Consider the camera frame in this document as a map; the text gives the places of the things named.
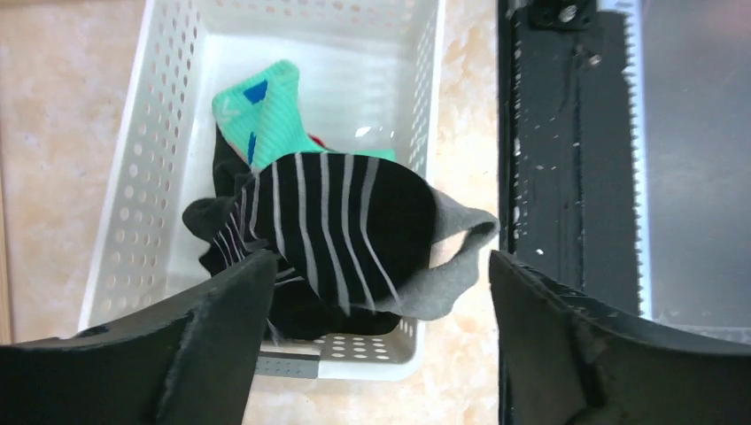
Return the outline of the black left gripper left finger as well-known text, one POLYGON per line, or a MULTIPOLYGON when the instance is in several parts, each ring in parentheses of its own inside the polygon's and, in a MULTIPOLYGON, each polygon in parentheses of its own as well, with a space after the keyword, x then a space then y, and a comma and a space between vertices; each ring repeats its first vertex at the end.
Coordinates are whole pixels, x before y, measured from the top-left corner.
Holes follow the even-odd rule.
POLYGON ((238 424, 277 263, 269 251, 67 338, 1 349, 4 424, 238 424))

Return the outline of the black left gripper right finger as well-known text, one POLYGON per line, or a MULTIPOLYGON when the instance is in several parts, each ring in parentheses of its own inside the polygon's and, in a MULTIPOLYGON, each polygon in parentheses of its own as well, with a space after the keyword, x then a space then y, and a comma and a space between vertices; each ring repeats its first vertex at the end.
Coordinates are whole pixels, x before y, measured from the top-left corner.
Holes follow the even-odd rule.
POLYGON ((642 319, 489 257, 502 424, 747 424, 746 344, 642 319))

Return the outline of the black white striped sock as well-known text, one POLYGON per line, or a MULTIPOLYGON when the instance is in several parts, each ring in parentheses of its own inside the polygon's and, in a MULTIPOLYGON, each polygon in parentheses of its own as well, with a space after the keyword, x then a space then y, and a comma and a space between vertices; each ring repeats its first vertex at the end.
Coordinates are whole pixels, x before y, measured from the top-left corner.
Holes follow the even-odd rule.
POLYGON ((394 330, 408 281, 429 263, 437 200, 422 177, 387 159, 286 155, 230 197, 197 201, 184 223, 209 243, 210 273, 267 250, 277 259, 267 333, 314 340, 394 330))

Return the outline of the teal sock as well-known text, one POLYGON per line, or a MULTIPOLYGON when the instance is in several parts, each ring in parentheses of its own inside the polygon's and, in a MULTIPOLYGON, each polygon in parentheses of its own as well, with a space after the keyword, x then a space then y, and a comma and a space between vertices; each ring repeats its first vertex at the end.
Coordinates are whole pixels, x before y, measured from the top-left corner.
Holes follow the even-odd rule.
POLYGON ((311 153, 320 159, 335 154, 306 131, 298 108, 298 85, 298 67, 280 60, 212 100, 221 135, 254 174, 287 155, 311 153))

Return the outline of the red sock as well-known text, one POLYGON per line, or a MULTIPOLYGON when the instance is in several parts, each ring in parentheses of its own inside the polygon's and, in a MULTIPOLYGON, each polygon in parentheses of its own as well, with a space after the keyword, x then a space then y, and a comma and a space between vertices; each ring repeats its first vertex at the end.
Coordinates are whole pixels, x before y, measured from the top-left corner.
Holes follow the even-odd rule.
POLYGON ((312 141, 313 141, 313 142, 314 142, 314 143, 315 143, 316 145, 320 146, 320 147, 321 147, 321 148, 323 148, 323 149, 325 149, 325 148, 326 148, 326 145, 324 144, 324 142, 323 142, 323 141, 322 141, 322 140, 321 140, 321 139, 320 139, 319 137, 317 137, 317 136, 315 136, 315 135, 309 135, 308 137, 309 137, 309 138, 310 138, 310 139, 311 139, 311 140, 312 140, 312 141))

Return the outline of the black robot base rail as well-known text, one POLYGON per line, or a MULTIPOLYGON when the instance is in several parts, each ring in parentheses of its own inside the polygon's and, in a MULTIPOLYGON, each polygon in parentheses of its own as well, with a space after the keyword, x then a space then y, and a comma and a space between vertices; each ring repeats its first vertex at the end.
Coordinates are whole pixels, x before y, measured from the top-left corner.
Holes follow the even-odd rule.
POLYGON ((499 3, 500 249, 651 318, 640 13, 499 3))

